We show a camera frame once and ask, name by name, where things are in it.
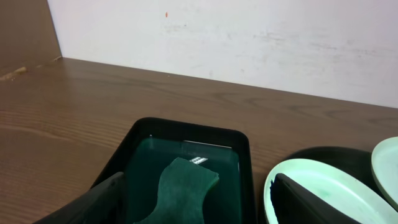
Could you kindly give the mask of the green scouring sponge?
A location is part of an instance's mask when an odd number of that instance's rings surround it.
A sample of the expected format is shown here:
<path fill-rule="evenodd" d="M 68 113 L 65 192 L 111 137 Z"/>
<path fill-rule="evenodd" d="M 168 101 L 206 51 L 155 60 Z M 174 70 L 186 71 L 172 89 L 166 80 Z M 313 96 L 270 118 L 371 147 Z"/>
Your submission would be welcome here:
<path fill-rule="evenodd" d="M 203 203 L 219 174 L 180 157 L 160 175 L 154 210 L 138 224 L 204 224 Z"/>

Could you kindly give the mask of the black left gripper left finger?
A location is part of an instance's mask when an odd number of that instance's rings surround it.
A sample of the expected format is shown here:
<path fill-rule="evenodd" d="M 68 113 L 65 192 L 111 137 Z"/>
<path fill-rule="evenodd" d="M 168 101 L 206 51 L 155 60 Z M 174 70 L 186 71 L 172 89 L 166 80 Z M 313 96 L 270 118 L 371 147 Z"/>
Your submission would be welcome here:
<path fill-rule="evenodd" d="M 74 201 L 34 224 L 125 222 L 125 175 L 117 172 Z"/>

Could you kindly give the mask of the small mint green plate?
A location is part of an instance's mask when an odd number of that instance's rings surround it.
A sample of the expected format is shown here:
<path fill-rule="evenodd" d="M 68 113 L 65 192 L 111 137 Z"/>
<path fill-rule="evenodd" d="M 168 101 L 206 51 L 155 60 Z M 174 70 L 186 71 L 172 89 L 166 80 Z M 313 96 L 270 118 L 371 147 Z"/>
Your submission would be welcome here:
<path fill-rule="evenodd" d="M 374 180 L 383 196 L 395 210 L 397 210 L 397 160 L 397 137 L 381 141 L 371 154 Z"/>

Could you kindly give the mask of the large mint green plate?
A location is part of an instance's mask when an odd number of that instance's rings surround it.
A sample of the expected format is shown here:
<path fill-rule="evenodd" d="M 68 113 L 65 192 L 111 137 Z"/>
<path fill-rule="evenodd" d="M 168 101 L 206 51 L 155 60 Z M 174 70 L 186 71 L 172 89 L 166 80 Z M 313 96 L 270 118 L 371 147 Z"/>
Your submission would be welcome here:
<path fill-rule="evenodd" d="M 397 212 L 368 186 L 342 170 L 310 159 L 289 159 L 269 172 L 263 196 L 267 223 L 278 222 L 271 202 L 271 182 L 279 173 L 359 223 L 397 223 Z"/>

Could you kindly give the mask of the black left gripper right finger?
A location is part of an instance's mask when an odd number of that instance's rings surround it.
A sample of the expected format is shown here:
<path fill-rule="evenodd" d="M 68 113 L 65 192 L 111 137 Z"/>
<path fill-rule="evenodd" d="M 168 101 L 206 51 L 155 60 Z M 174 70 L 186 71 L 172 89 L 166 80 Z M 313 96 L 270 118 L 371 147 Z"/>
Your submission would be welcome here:
<path fill-rule="evenodd" d="M 285 174 L 278 173 L 275 176 L 270 190 L 272 208 L 279 224 L 357 223 Z"/>

